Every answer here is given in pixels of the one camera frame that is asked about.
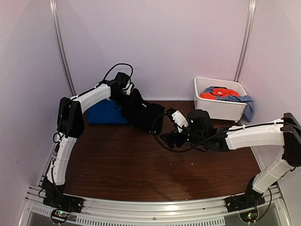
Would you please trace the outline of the white laundry basket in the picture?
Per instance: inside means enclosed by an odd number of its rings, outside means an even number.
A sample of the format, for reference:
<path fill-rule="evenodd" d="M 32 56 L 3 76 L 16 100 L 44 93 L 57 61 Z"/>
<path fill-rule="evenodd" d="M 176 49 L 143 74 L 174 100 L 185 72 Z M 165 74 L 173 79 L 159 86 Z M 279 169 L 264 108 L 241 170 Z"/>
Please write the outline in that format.
<path fill-rule="evenodd" d="M 207 111 L 211 119 L 235 122 L 242 119 L 247 104 L 200 97 L 200 94 L 208 87 L 224 87 L 236 91 L 240 96 L 246 96 L 247 93 L 240 83 L 204 77 L 195 77 L 193 81 L 195 109 Z"/>

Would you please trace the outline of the blue pleated skirt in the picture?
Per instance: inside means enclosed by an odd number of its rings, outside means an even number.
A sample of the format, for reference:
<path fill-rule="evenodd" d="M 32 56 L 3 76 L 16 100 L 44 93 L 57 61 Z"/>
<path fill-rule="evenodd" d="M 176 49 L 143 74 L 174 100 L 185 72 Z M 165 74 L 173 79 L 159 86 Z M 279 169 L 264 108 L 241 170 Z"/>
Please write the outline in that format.
<path fill-rule="evenodd" d="M 114 101 L 102 100 L 86 110 L 88 124 L 128 124 L 121 110 Z"/>

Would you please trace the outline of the black garment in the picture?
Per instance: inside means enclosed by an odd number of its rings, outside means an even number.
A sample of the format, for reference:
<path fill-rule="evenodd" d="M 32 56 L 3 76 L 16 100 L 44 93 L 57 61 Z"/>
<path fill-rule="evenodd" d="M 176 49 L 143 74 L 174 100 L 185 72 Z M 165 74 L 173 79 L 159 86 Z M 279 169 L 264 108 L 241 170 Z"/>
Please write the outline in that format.
<path fill-rule="evenodd" d="M 133 89 L 121 108 L 121 116 L 132 126 L 149 133 L 160 133 L 163 127 L 165 107 L 149 103 L 142 98 L 140 91 Z"/>

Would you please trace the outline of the front aluminium rail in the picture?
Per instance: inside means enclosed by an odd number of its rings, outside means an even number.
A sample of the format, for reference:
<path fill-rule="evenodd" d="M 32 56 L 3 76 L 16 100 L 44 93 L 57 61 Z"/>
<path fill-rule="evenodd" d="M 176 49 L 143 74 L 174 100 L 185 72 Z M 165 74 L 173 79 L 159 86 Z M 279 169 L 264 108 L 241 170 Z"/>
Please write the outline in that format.
<path fill-rule="evenodd" d="M 82 198 L 81 212 L 67 212 L 62 226 L 291 226 L 278 185 L 270 188 L 272 201 L 256 223 L 246 223 L 243 210 L 228 212 L 226 196 L 174 202 L 122 202 Z M 57 226 L 50 218 L 53 207 L 43 204 L 40 187 L 29 186 L 17 226 Z"/>

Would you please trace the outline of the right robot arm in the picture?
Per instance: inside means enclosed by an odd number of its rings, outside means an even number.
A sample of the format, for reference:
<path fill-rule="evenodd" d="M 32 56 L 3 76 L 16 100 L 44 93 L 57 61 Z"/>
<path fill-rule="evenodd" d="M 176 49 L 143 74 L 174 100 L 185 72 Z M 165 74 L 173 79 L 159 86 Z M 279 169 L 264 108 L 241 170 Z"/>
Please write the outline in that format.
<path fill-rule="evenodd" d="M 203 146 L 206 151 L 227 152 L 245 147 L 280 146 L 283 151 L 261 173 L 250 179 L 246 191 L 225 199 L 228 212 L 256 208 L 265 202 L 263 194 L 287 172 L 301 165 L 301 125 L 292 113 L 270 122 L 215 128 L 209 113 L 193 110 L 183 116 L 170 108 L 165 114 L 174 124 L 174 130 L 155 134 L 157 141 L 174 152 L 184 144 L 190 149 Z"/>

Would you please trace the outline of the aluminium frame post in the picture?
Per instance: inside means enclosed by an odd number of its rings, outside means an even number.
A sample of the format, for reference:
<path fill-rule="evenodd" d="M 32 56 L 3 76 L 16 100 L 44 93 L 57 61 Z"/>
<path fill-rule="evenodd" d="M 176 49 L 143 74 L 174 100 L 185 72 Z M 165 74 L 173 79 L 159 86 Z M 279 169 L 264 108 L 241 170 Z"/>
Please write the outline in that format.
<path fill-rule="evenodd" d="M 256 0 L 249 0 L 245 32 L 244 32 L 243 42 L 242 42 L 241 51 L 240 51 L 240 55 L 239 55 L 239 59 L 238 59 L 238 65 L 237 65 L 235 76 L 234 76 L 235 82 L 239 82 L 240 77 L 243 72 L 244 64 L 246 61 L 246 55 L 247 55 L 248 47 L 249 47 L 252 32 L 253 32 L 255 14 L 256 14 Z"/>
<path fill-rule="evenodd" d="M 58 10 L 57 10 L 57 1 L 50 0 L 49 4 L 50 4 L 50 13 L 51 13 L 52 21 L 53 21 L 55 38 L 56 38 L 56 42 L 57 42 L 59 57 L 61 60 L 64 76 L 65 76 L 66 83 L 67 83 L 67 86 L 68 86 L 68 89 L 69 89 L 71 95 L 75 96 L 76 90 L 75 90 L 75 87 L 74 87 L 74 84 L 73 84 L 73 81 L 71 78 L 69 64 L 68 64 L 68 60 L 66 57 L 64 44 L 63 44 L 63 37 L 62 37 L 62 33 L 61 33 L 59 15 L 58 15 Z"/>

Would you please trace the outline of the blue checked shirt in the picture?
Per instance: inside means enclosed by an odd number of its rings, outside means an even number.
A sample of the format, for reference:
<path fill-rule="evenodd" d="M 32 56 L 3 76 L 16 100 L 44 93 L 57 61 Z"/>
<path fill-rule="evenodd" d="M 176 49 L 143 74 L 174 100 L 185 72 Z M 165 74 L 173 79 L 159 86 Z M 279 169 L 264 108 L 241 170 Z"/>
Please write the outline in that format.
<path fill-rule="evenodd" d="M 245 120 L 246 122 L 252 121 L 253 115 L 254 115 L 254 108 L 253 108 L 253 100 L 250 96 L 248 96 L 248 95 L 245 95 L 245 96 L 239 95 L 238 97 L 230 96 L 230 97 L 225 97 L 225 98 L 218 98 L 217 100 L 246 104 L 246 108 L 242 115 L 242 119 Z"/>

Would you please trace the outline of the right aluminium frame post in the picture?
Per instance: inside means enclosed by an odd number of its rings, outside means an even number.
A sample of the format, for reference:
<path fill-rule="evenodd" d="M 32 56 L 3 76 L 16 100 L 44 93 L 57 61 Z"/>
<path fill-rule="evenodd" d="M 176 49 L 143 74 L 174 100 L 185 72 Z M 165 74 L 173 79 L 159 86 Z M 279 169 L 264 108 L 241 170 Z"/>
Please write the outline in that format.
<path fill-rule="evenodd" d="M 238 65 L 237 65 L 235 76 L 234 76 L 235 82 L 239 82 L 240 77 L 243 72 L 244 64 L 246 61 L 246 55 L 247 55 L 248 47 L 249 47 L 252 32 L 253 32 L 255 14 L 256 14 L 256 0 L 249 0 L 245 32 L 244 32 L 243 42 L 242 42 L 241 51 L 240 51 L 240 55 L 239 55 L 239 59 L 238 59 Z"/>

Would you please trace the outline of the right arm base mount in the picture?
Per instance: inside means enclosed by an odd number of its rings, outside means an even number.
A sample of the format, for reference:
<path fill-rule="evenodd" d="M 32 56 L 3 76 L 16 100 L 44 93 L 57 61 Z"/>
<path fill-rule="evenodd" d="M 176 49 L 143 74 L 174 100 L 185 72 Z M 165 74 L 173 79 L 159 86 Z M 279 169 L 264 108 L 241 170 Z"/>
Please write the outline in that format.
<path fill-rule="evenodd" d="M 238 212 L 244 223 L 254 223 L 259 218 L 258 206 L 265 203 L 264 197 L 254 194 L 231 195 L 224 199 L 228 213 Z"/>

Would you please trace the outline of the orange garment in basket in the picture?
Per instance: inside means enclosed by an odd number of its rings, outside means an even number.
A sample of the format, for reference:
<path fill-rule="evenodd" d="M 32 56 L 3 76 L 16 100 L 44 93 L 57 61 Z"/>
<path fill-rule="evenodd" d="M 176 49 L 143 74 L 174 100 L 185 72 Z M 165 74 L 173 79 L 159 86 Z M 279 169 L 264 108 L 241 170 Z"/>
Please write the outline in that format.
<path fill-rule="evenodd" d="M 238 97 L 239 94 L 232 90 L 222 87 L 208 87 L 203 93 L 199 95 L 200 98 L 217 100 L 218 98 L 225 98 L 225 97 Z"/>

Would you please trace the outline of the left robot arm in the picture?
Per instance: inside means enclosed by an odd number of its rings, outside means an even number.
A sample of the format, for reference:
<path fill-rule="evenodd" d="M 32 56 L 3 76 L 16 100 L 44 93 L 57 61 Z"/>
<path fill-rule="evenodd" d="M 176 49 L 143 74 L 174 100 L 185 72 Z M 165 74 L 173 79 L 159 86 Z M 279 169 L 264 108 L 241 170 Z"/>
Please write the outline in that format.
<path fill-rule="evenodd" d="M 44 199 L 50 201 L 57 209 L 69 206 L 67 197 L 63 195 L 65 173 L 73 147 L 84 132 L 84 112 L 105 99 L 122 102 L 130 95 L 133 87 L 131 76 L 118 72 L 113 80 L 103 79 L 81 94 L 63 97 L 60 100 L 57 131 L 53 135 L 55 149 L 42 182 L 46 192 Z"/>

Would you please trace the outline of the left aluminium frame post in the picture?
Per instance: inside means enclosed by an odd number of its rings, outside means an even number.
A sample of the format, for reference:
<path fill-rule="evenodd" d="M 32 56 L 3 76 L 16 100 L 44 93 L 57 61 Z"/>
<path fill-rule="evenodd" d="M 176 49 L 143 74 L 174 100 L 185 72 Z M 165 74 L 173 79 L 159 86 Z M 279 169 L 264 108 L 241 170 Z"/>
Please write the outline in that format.
<path fill-rule="evenodd" d="M 61 60 L 64 76 L 65 76 L 66 83 L 67 83 L 67 86 L 68 86 L 68 89 L 69 89 L 71 95 L 75 96 L 76 90 L 75 90 L 75 87 L 74 87 L 74 84 L 73 84 L 73 81 L 71 78 L 69 64 L 68 64 L 68 60 L 66 57 L 64 44 L 63 44 L 63 37 L 62 37 L 62 33 L 61 33 L 59 15 L 58 15 L 58 10 L 57 10 L 57 1 L 50 0 L 49 4 L 50 4 L 50 13 L 51 13 L 52 21 L 53 21 L 55 38 L 56 38 L 56 42 L 57 42 L 59 57 Z"/>

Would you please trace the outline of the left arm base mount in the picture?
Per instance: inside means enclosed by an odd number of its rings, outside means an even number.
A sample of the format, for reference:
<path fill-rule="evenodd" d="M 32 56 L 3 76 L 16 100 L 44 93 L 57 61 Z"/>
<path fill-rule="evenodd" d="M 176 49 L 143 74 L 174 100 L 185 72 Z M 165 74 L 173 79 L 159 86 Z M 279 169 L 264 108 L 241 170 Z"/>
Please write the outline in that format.
<path fill-rule="evenodd" d="M 43 198 L 44 205 L 54 208 L 50 213 L 50 219 L 57 225 L 70 220 L 72 213 L 81 213 L 83 202 L 83 198 L 69 195 L 59 195 L 54 199 L 46 194 Z"/>

